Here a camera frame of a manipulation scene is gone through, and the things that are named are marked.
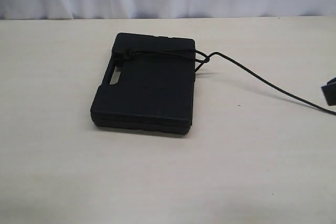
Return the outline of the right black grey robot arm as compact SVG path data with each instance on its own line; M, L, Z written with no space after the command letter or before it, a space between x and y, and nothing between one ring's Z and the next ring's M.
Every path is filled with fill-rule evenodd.
M336 78L328 81L321 87L325 101L328 106L336 106Z

